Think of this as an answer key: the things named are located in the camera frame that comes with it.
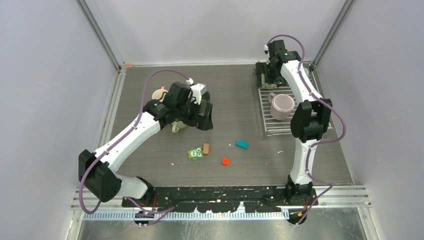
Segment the dark grey mug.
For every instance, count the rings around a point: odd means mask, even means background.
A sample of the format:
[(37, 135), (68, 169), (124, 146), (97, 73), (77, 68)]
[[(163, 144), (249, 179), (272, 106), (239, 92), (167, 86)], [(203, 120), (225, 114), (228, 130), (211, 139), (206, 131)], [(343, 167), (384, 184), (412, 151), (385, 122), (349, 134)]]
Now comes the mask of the dark grey mug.
[(210, 99), (211, 95), (209, 91), (206, 91), (201, 95), (201, 101), (210, 102)]

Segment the light green cream mug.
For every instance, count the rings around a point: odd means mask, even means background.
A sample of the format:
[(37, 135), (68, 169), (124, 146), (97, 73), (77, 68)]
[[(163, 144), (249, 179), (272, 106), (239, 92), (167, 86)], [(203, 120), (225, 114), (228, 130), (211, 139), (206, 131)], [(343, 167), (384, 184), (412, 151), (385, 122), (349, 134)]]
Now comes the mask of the light green cream mug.
[(180, 130), (186, 128), (187, 125), (183, 123), (183, 121), (174, 121), (171, 123), (171, 131), (173, 133), (177, 133)]

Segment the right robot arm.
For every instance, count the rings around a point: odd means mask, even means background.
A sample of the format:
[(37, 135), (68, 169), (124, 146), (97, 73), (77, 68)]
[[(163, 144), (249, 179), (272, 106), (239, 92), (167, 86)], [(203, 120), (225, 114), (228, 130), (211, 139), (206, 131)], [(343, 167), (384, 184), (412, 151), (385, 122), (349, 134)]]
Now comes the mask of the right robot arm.
[(305, 73), (302, 56), (296, 51), (288, 51), (283, 40), (269, 40), (264, 52), (268, 54), (265, 76), (282, 77), (297, 102), (290, 121), (295, 156), (283, 195), (287, 203), (300, 205), (314, 195), (312, 167), (316, 148), (330, 122), (331, 110), (326, 105), (332, 102), (317, 92)]

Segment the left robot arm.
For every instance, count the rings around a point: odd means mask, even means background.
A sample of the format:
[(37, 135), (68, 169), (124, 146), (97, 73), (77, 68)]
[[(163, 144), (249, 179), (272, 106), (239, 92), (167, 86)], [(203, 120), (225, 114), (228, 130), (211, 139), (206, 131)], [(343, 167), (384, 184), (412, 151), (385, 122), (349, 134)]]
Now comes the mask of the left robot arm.
[(78, 156), (79, 181), (102, 203), (114, 197), (130, 197), (141, 207), (153, 202), (148, 183), (140, 177), (126, 177), (117, 171), (147, 139), (167, 125), (182, 122), (201, 131), (211, 130), (212, 108), (205, 84), (174, 82), (160, 99), (148, 101), (142, 113), (105, 145)]

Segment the lilac pink mug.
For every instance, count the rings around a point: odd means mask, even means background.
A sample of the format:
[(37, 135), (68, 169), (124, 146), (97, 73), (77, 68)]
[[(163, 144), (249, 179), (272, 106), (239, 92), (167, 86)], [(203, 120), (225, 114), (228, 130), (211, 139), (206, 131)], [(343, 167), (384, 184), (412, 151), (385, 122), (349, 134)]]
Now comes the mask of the lilac pink mug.
[(268, 94), (270, 115), (278, 121), (287, 119), (295, 108), (295, 100), (287, 94)]

